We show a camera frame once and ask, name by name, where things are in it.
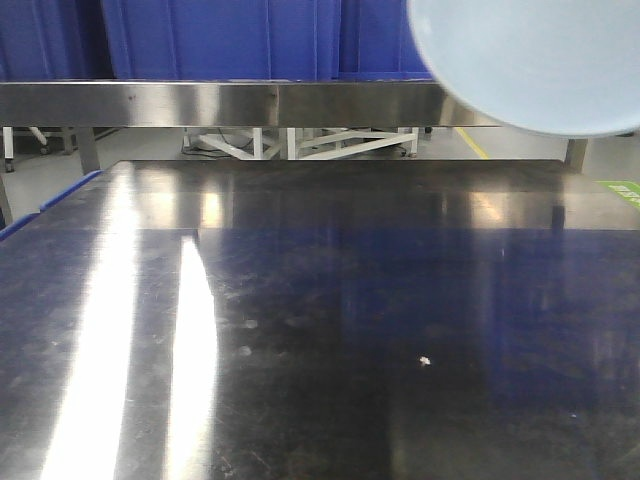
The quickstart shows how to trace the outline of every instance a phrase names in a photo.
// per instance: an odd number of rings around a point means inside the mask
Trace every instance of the green sign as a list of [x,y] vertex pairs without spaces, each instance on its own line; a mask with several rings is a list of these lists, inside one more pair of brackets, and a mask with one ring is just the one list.
[[631,205],[640,209],[640,185],[637,183],[615,180],[603,180],[598,183],[613,190]]

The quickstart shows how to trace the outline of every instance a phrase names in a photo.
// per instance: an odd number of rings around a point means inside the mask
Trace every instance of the table leg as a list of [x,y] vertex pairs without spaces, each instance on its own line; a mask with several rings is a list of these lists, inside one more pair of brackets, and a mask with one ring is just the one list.
[[80,152],[80,164],[82,173],[87,174],[94,170],[100,170],[100,160],[98,159],[98,148],[96,147],[96,137],[93,128],[76,128],[76,141],[78,142],[78,152]]
[[65,155],[71,155],[73,153],[73,135],[75,134],[69,127],[62,127],[62,142]]
[[4,171],[11,173],[13,168],[13,128],[2,127],[2,141],[4,143]]
[[587,139],[569,140],[564,163],[577,172],[582,172],[584,157],[587,153]]
[[262,129],[254,128],[253,129],[253,156],[256,160],[264,159],[264,150],[262,144]]
[[11,215],[9,198],[7,197],[7,191],[4,189],[2,177],[0,177],[0,228],[4,228],[11,222],[13,222],[13,215]]
[[298,153],[297,129],[287,128],[287,160],[295,160]]

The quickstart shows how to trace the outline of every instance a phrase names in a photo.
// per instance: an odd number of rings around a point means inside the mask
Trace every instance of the stainless steel table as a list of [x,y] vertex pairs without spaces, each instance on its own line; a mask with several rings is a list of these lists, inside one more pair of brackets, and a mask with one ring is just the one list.
[[0,245],[0,478],[638,478],[639,228],[560,162],[121,162]]
[[[433,81],[0,83],[0,125],[74,127],[84,173],[100,168],[93,127],[495,126]],[[569,140],[580,171],[586,140]],[[0,179],[0,210],[10,209]]]

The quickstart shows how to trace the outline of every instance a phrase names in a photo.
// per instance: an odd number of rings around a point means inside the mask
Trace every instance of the scratch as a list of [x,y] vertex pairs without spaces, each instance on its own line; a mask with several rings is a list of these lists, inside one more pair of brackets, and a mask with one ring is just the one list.
[[246,416],[246,414],[239,412],[238,410],[236,410],[235,408],[233,408],[231,405],[227,405],[226,403],[220,402],[220,406],[222,408],[226,408],[227,410],[229,410],[231,413],[235,413],[236,415],[239,416]]
[[261,464],[263,464],[266,469],[267,472],[271,472],[271,467],[269,466],[269,464],[267,462],[265,462],[262,457],[260,455],[258,455],[256,452],[254,452],[253,450],[251,450],[251,455],[253,455]]
[[615,461],[615,463],[616,464],[627,463],[630,460],[637,459],[639,454],[640,454],[640,444],[636,445],[631,450],[629,450],[627,453],[625,453],[622,457],[618,458]]
[[225,463],[225,465],[227,467],[229,467],[229,470],[233,470],[233,467],[231,466],[231,464],[229,463],[229,460],[227,460],[224,455],[220,455],[220,458],[222,459],[222,461]]

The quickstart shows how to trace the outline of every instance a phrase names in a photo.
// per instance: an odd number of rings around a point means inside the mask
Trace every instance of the white metal frame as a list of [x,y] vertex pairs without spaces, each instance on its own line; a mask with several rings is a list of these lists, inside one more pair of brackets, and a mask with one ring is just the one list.
[[[68,127],[62,128],[62,133],[52,133],[52,132],[42,132],[38,127],[29,127],[29,132],[36,137],[38,142],[40,142],[40,152],[45,155],[49,153],[49,139],[48,137],[56,136],[62,137],[64,143],[64,153],[67,155],[71,155],[73,153],[73,140],[72,140],[72,129]],[[16,135],[25,135],[26,132],[15,132],[13,127],[2,127],[2,139],[4,144],[4,162],[5,162],[5,171],[7,173],[13,172],[13,160],[15,158],[15,151],[13,148],[13,137]]]
[[[328,135],[314,136],[314,129],[287,128],[287,158],[296,160],[334,160],[344,158],[362,152],[388,147],[390,145],[408,144],[409,156],[415,157],[418,153],[419,127],[401,127],[398,132],[372,132],[349,129],[323,129],[329,131]],[[348,147],[343,142],[352,139],[374,139]],[[303,155],[307,148],[317,147],[333,143],[334,149],[323,152]]]
[[[264,135],[262,128],[238,128],[234,129],[233,133],[242,135],[248,139],[253,139],[253,153],[245,152],[241,148],[230,145],[215,134],[202,134],[196,137],[205,145],[228,153],[240,160],[271,160],[282,150],[282,142],[279,139],[273,139]],[[188,131],[185,132],[183,144],[185,147],[190,147],[192,144],[192,137]]]

